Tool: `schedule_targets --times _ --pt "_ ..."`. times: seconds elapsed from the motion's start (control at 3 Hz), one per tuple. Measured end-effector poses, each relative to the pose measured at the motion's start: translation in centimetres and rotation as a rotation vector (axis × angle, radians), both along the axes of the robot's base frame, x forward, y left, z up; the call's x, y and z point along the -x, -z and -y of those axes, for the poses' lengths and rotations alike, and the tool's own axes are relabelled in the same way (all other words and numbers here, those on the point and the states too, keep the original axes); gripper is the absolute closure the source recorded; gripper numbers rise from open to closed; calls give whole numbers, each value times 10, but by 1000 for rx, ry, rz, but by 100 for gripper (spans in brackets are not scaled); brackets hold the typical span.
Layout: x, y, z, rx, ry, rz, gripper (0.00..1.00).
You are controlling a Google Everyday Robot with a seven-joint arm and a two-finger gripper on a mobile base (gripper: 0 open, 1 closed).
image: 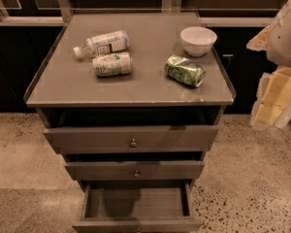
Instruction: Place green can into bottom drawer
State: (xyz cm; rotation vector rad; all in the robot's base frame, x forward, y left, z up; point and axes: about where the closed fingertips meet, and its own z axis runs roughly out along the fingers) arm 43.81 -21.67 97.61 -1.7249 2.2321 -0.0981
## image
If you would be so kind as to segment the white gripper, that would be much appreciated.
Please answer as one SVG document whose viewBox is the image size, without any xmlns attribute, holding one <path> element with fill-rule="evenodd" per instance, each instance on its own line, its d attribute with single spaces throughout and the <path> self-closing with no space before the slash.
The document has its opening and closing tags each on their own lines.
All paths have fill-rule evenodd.
<svg viewBox="0 0 291 233">
<path fill-rule="evenodd" d="M 275 124 L 282 110 L 291 103 L 291 67 L 279 66 L 271 74 L 264 73 L 253 105 L 250 126 L 266 129 Z"/>
</svg>

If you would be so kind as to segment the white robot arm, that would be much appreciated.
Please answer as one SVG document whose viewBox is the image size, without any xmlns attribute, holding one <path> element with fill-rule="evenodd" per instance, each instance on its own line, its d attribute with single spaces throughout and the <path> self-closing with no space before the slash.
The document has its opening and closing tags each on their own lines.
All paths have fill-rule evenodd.
<svg viewBox="0 0 291 233">
<path fill-rule="evenodd" d="M 259 81 L 250 125 L 256 129 L 283 128 L 291 119 L 291 0 L 246 47 L 264 50 L 276 65 L 275 71 L 264 73 Z"/>
</svg>

